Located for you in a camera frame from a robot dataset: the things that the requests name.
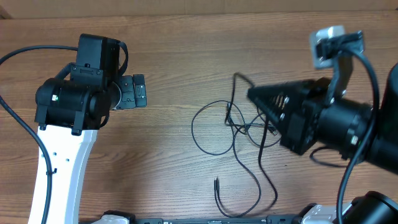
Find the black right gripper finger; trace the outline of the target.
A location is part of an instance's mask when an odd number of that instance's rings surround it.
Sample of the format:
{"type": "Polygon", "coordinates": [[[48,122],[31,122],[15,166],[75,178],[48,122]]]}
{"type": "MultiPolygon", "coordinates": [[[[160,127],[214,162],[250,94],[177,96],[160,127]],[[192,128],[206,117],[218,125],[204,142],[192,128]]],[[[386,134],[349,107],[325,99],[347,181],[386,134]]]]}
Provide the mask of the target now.
{"type": "Polygon", "coordinates": [[[300,93],[306,87],[314,84],[314,80],[298,80],[292,82],[277,83],[272,85],[261,85],[255,86],[248,90],[247,97],[265,97],[274,96],[281,93],[285,95],[290,95],[293,93],[300,93]]]}
{"type": "Polygon", "coordinates": [[[283,136],[299,136],[298,90],[248,90],[248,98],[283,136]]]}

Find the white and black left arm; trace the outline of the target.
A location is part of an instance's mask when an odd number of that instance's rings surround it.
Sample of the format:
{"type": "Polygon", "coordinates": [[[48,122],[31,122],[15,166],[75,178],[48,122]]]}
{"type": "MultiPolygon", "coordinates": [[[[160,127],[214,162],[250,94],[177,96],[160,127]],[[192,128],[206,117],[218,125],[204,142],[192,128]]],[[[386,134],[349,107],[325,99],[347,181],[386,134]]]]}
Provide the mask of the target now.
{"type": "Polygon", "coordinates": [[[144,76],[125,75],[124,42],[82,34],[76,61],[35,95],[39,147],[29,223],[78,223],[86,165],[112,110],[147,105],[144,76]]]}

